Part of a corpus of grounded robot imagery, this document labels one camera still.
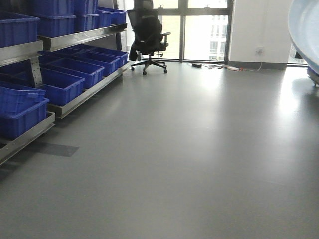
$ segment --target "storage bin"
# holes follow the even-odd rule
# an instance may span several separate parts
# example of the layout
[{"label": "storage bin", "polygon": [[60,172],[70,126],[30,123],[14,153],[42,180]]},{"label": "storage bin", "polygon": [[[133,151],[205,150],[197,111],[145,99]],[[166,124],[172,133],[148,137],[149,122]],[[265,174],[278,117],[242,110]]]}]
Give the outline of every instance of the storage bin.
[{"label": "storage bin", "polygon": [[98,10],[108,11],[112,14],[111,24],[120,25],[126,22],[126,11],[116,10],[116,9],[106,8],[106,7],[98,7]]},{"label": "storage bin", "polygon": [[0,115],[12,116],[41,102],[45,90],[0,82]]},{"label": "storage bin", "polygon": [[103,76],[108,76],[113,73],[117,69],[116,65],[119,61],[119,59],[116,57],[89,51],[80,52],[78,54],[75,54],[74,57],[82,59],[85,62],[103,66]]},{"label": "storage bin", "polygon": [[74,33],[74,19],[76,16],[40,17],[39,35],[58,37]]},{"label": "storage bin", "polygon": [[[79,96],[83,91],[84,78],[65,74],[58,71],[53,71],[41,68],[45,97],[50,100],[50,103],[63,106],[71,100]],[[28,76],[21,73],[17,78],[27,80]]]},{"label": "storage bin", "polygon": [[0,67],[0,73],[11,75],[11,76],[19,74],[22,71],[25,71],[25,68],[24,68],[24,64],[20,62]]},{"label": "storage bin", "polygon": [[28,11],[41,17],[74,15],[74,0],[28,0]]},{"label": "storage bin", "polygon": [[38,39],[39,18],[0,11],[0,48]]},{"label": "storage bin", "polygon": [[96,28],[98,14],[77,15],[75,19],[75,31],[89,31]]},{"label": "storage bin", "polygon": [[96,14],[98,0],[75,0],[74,13],[76,15]]},{"label": "storage bin", "polygon": [[45,68],[84,78],[83,87],[86,89],[102,80],[104,70],[98,65],[66,58],[51,62]]},{"label": "storage bin", "polygon": [[109,11],[103,11],[103,10],[97,10],[97,13],[99,15],[98,21],[97,21],[97,28],[107,27],[111,25],[112,20],[112,13]]},{"label": "storage bin", "polygon": [[67,58],[67,57],[71,57],[76,53],[79,52],[83,52],[83,50],[77,50],[77,49],[72,49],[72,48],[64,48],[58,51],[53,51],[53,52],[49,52],[49,51],[40,51],[39,53],[42,55],[46,55],[46,56],[53,56],[53,57],[57,57],[57,58]]},{"label": "storage bin", "polygon": [[76,50],[90,50],[90,49],[95,48],[95,47],[89,46],[89,45],[84,45],[84,44],[79,44],[79,45],[71,46],[69,48],[76,49]]},{"label": "storage bin", "polygon": [[41,65],[47,65],[53,61],[59,60],[60,58],[55,56],[42,55],[42,56],[39,56],[38,59]]},{"label": "storage bin", "polygon": [[12,116],[0,117],[0,135],[8,139],[16,139],[46,118],[48,99]]},{"label": "storage bin", "polygon": [[129,54],[124,51],[117,51],[117,50],[111,50],[111,49],[106,49],[106,48],[100,48],[100,47],[95,47],[90,49],[90,51],[93,52],[98,52],[98,53],[103,53],[111,56],[116,56],[120,58],[120,65],[119,67],[124,66],[126,63],[128,63],[128,56]]}]

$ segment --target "metal shelf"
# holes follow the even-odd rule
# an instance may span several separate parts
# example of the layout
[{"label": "metal shelf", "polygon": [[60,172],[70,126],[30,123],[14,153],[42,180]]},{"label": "metal shelf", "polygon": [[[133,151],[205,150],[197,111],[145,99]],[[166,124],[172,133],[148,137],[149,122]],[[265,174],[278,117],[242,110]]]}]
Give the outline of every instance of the metal shelf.
[{"label": "metal shelf", "polygon": [[106,36],[114,35],[125,31],[127,23],[121,25],[113,25],[104,28],[98,28],[91,31],[83,31],[65,36],[49,38],[39,36],[38,38],[43,41],[43,49],[47,51],[57,51],[66,47],[82,44],[85,42],[97,40]]},{"label": "metal shelf", "polygon": [[0,67],[40,56],[42,50],[42,41],[0,48]]},{"label": "metal shelf", "polygon": [[48,110],[55,112],[56,117],[58,118],[62,119],[66,117],[69,113],[71,113],[73,110],[78,108],[81,104],[86,102],[89,98],[91,98],[101,89],[103,89],[112,81],[114,81],[116,78],[118,78],[120,75],[122,75],[123,72],[130,67],[130,65],[131,65],[130,63],[127,63],[123,67],[119,68],[117,71],[113,72],[111,75],[105,77],[102,81],[100,81],[96,85],[84,91],[81,95],[79,95],[77,98],[75,98],[74,100],[72,100],[71,102],[69,102],[68,104],[64,106],[48,104]]},{"label": "metal shelf", "polygon": [[0,148],[0,165],[5,163],[8,159],[13,157],[15,154],[27,147],[30,143],[46,133],[54,126],[54,122],[55,113],[48,112],[48,116],[44,121],[40,122],[38,125],[30,129],[14,141],[0,139],[1,143],[6,144],[6,146]]}]

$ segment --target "chair armrest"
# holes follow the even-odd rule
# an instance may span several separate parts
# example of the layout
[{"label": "chair armrest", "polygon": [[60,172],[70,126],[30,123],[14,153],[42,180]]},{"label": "chair armrest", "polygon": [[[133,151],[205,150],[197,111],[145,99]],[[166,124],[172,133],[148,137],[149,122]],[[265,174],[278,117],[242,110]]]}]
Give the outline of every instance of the chair armrest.
[{"label": "chair armrest", "polygon": [[167,43],[167,37],[168,35],[171,35],[170,32],[166,32],[166,33],[163,33],[162,36],[164,36],[164,42]]}]

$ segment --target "baseboard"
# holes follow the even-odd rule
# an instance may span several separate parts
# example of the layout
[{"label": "baseboard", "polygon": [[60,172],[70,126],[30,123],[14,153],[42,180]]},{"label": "baseboard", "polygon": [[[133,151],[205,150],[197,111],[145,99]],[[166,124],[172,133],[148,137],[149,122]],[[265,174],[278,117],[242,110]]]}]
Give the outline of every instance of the baseboard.
[{"label": "baseboard", "polygon": [[[260,62],[245,62],[245,61],[230,61],[230,66],[235,67],[243,67],[248,69],[258,69],[260,67]],[[276,69],[276,70],[285,70],[287,67],[287,63],[269,63],[263,62],[261,68],[262,69]]]}]

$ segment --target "white curved object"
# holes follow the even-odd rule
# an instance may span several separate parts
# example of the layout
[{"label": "white curved object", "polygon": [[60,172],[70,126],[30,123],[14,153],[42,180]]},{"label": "white curved object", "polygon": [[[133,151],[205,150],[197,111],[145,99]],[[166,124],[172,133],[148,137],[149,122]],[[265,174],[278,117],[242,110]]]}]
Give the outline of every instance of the white curved object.
[{"label": "white curved object", "polygon": [[295,49],[319,73],[319,1],[294,0],[288,27]]}]

